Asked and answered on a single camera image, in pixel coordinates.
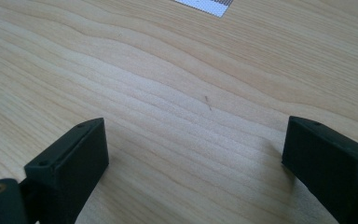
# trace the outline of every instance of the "light wood surface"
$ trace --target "light wood surface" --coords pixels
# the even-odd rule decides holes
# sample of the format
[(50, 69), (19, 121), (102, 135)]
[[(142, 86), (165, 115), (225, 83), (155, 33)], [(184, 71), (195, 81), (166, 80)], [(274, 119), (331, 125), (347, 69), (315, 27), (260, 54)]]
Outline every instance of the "light wood surface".
[(77, 223), (336, 223), (281, 166), (289, 115), (358, 141), (358, 0), (0, 0), (0, 178), (105, 118)]

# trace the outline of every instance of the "wood grain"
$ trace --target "wood grain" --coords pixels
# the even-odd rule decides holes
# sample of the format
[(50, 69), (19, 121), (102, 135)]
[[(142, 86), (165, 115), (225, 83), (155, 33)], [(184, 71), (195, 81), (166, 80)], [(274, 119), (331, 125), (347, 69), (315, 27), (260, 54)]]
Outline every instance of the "wood grain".
[(105, 118), (77, 223), (336, 223), (281, 166), (289, 115), (358, 141), (358, 1), (0, 0), (0, 178)]

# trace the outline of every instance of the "black plastic part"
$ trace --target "black plastic part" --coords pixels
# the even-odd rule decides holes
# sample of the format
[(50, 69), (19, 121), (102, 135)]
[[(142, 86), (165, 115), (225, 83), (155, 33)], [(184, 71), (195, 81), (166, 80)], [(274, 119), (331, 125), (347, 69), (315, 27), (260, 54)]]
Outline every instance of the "black plastic part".
[(19, 185), (15, 179), (0, 179), (0, 224), (27, 223)]
[(0, 223), (75, 223), (108, 164), (103, 119), (76, 125), (25, 165), (20, 184), (0, 180)]
[(358, 224), (358, 143), (321, 123), (290, 117), (282, 163), (339, 223)]

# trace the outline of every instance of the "wooden table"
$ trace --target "wooden table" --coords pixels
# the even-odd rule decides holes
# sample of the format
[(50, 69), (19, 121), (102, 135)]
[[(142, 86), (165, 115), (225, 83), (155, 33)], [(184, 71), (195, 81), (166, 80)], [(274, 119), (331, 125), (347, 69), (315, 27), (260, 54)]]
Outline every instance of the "wooden table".
[(289, 115), (358, 141), (358, 1), (0, 0), (0, 178), (105, 118), (77, 223), (336, 223), (281, 166)]

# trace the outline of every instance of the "black plastic bracket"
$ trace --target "black plastic bracket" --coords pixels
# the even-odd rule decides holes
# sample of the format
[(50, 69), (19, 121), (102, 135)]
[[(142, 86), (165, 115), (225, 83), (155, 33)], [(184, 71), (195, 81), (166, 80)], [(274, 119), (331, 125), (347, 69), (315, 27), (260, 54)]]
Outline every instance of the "black plastic bracket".
[(290, 117), (282, 163), (341, 224), (358, 224), (358, 143), (309, 119)]
[(75, 223), (108, 164), (103, 119), (76, 125), (25, 165), (20, 184), (0, 180), (0, 223)]

